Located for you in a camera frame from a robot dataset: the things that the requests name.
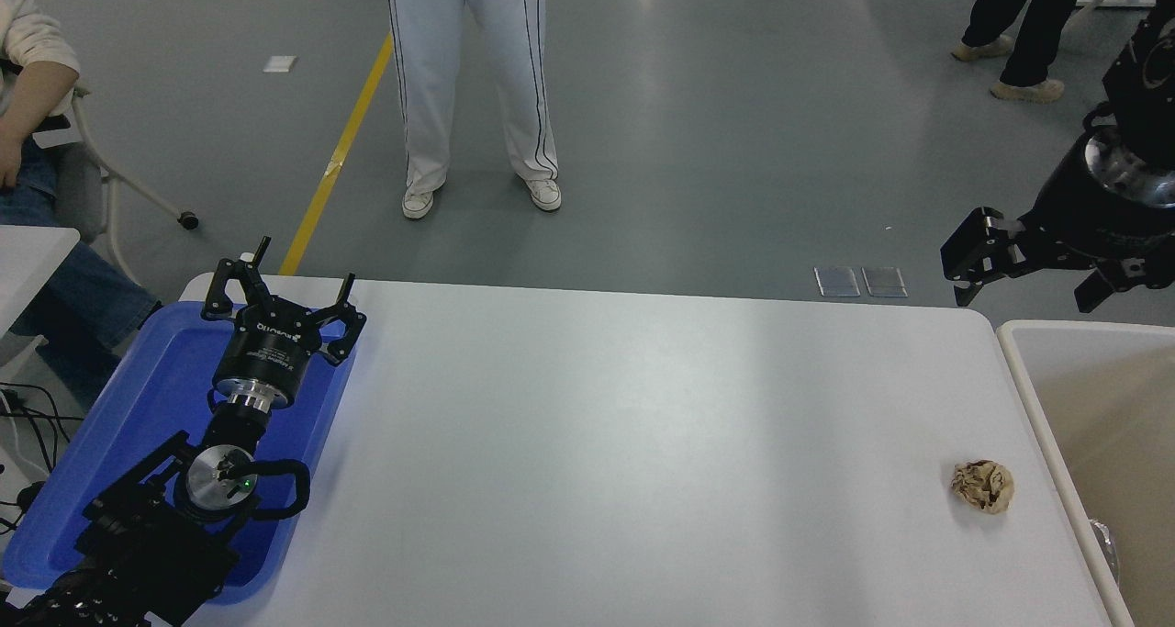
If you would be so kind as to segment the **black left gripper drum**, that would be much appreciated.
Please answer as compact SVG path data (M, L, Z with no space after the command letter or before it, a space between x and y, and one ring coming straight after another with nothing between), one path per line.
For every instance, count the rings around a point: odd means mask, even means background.
M276 389L295 398L306 380L310 356L318 351L322 335L308 309L276 299L271 305L251 304L239 310L229 346L219 360L213 385L227 396L248 380Z

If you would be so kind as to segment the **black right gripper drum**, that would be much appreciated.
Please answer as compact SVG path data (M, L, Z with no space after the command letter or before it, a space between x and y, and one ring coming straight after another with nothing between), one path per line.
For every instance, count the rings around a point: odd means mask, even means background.
M1143 258L1171 241L1171 170L1070 150L1019 222L1034 262Z

